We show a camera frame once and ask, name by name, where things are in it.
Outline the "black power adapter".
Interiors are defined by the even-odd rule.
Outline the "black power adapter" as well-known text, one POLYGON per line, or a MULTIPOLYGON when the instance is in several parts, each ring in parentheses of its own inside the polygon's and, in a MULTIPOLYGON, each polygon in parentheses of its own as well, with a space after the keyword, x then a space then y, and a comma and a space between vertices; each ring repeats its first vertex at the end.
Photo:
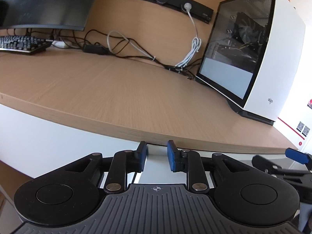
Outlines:
POLYGON ((108 55, 109 51, 101 45, 85 44, 82 48, 85 53, 98 54, 101 56, 108 55))

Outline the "white box with QR codes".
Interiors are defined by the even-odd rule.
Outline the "white box with QR codes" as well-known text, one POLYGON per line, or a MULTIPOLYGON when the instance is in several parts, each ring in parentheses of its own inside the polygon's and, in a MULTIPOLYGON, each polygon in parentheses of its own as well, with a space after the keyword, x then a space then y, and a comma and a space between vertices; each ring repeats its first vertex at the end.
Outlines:
POLYGON ((276 128, 299 151, 311 154, 311 98, 287 101, 276 128))

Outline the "black keyboard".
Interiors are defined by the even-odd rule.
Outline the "black keyboard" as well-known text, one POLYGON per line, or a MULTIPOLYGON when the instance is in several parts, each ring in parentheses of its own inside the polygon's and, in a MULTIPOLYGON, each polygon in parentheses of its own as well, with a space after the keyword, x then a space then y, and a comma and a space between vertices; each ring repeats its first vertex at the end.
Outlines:
POLYGON ((0 50, 1 52, 33 55, 45 51, 52 43, 52 40, 34 36, 1 36, 0 50))

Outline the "white adapter on desk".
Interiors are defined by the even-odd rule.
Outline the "white adapter on desk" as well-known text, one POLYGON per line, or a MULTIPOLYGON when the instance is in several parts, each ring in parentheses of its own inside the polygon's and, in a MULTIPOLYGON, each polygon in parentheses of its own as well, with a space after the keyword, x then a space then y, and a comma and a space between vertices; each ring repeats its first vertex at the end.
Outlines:
POLYGON ((67 43, 65 43, 64 41, 56 41, 56 40, 54 40, 52 42, 52 45, 54 47, 58 48, 58 49, 68 49, 68 48, 70 48, 70 46, 67 45, 67 43))

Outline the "black computer monitor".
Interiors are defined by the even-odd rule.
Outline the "black computer monitor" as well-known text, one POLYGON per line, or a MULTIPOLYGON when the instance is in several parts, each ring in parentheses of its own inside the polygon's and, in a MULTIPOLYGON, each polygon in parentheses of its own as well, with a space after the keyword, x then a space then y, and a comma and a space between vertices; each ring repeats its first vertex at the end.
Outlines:
POLYGON ((1 0, 1 28, 84 30, 95 0, 1 0))

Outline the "white aigo computer case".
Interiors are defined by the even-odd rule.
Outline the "white aigo computer case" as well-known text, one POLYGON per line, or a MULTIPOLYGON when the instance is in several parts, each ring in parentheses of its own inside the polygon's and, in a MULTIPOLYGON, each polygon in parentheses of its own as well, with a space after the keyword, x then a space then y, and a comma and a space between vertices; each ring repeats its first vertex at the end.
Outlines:
POLYGON ((273 125, 295 78, 305 24, 288 0, 224 0, 195 79, 242 117, 273 125))

